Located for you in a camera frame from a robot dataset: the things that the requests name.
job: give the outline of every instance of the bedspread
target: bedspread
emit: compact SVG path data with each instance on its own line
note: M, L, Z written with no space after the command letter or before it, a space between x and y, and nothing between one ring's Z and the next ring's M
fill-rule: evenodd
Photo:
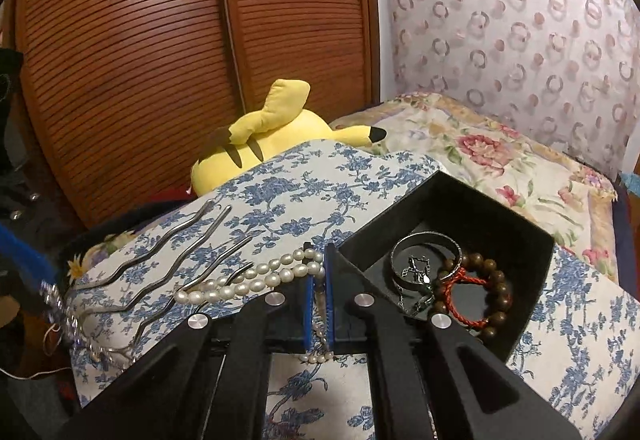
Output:
M131 312L89 319L86 329L101 344L123 346L177 285L193 279L243 235L254 238L215 275L229 274L249 259L279 257L305 241L316 247L340 243L440 168L436 160L408 152L383 158L333 141L301 144L186 205L85 274L82 282L108 276L188 219L205 199L233 206L225 225L186 258L171 282ZM212 210L175 235L155 257L129 269L112 285L72 295L73 304L79 309L126 303L141 287L162 277L217 214ZM246 301L247 296L219 302L205 311L222 317ZM634 355L640 348L639 307L597 270L556 247L545 287L507 365L591 439L620 407L640 372L640 356ZM148 351L193 310L175 306L145 331L137 353ZM366 356L356 355L309 365L274 355L264 438L372 440L366 362ZM85 352L72 354L72 365L83 405L115 377L95 368Z
M440 94L400 96L332 127L359 124L387 131L370 151L428 154L618 281L611 212L617 195L605 176Z

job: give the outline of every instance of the silver bolt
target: silver bolt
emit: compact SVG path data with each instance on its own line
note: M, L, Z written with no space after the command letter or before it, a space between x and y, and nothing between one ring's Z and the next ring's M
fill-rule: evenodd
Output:
M264 302L271 306L280 306L285 300L286 298L282 292L270 292L264 296Z
M204 314L194 314L189 317L187 324L189 328L200 330L209 324L209 318Z
M431 324L444 330L451 326L451 318L446 314L434 314L431 316Z
M353 300L355 304L358 306L371 306L375 301L372 295L367 294L365 292L358 294L356 297L353 298Z

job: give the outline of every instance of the black ear tip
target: black ear tip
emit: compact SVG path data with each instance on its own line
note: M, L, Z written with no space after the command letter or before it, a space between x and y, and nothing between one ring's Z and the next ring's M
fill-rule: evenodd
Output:
M382 139L384 139L385 137L386 137L386 130L383 130L382 128L376 128L375 126L372 126L371 129L369 130L369 140L372 143L377 143Z

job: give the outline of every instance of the pearl necklace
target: pearl necklace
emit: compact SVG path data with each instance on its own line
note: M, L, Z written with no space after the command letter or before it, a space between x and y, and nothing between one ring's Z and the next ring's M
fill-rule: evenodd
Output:
M292 268L282 268L282 265L291 265L294 261L304 259L312 260L309 263L300 263ZM231 278L220 276L218 279L207 279L190 292L177 290L174 293L175 302L180 305L201 305L203 303L217 303L228 301L235 296L245 296L249 292L262 292L266 287L274 289L281 283L289 283L295 277L304 277L307 274L316 279L324 278L322 262L324 255L314 249L296 249L291 254L270 260L268 263L259 263L255 267L245 269L242 273L232 274ZM266 274L264 279L254 279L258 274Z

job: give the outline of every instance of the pikachu plush toy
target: pikachu plush toy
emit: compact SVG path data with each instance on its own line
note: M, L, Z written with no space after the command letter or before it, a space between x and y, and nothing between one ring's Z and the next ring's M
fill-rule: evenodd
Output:
M385 130L369 126L332 130L315 113L303 109L309 90L305 81L278 79L271 85L262 110L216 130L191 168L196 194L201 196L306 141L333 139L351 146L370 146L386 137Z

